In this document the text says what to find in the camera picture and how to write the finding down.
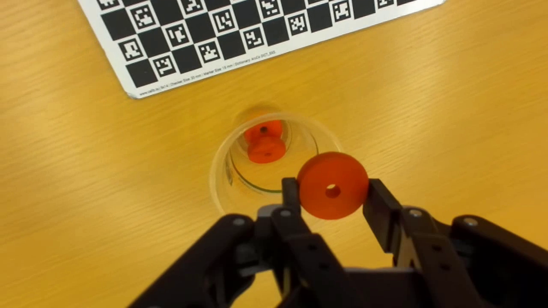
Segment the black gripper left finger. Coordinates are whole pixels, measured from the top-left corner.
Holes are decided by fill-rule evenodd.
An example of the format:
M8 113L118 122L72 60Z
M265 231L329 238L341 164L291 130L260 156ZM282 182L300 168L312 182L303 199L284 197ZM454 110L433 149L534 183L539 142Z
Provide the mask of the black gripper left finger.
M281 185L282 185L282 205L289 207L294 214L301 214L298 180L284 178Z

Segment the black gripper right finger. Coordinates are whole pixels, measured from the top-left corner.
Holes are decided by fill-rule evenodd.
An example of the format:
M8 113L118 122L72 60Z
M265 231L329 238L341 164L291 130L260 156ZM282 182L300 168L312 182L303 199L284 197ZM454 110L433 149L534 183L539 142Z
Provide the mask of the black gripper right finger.
M397 248L397 224L402 205L382 180L373 178L363 204L363 217L385 253Z

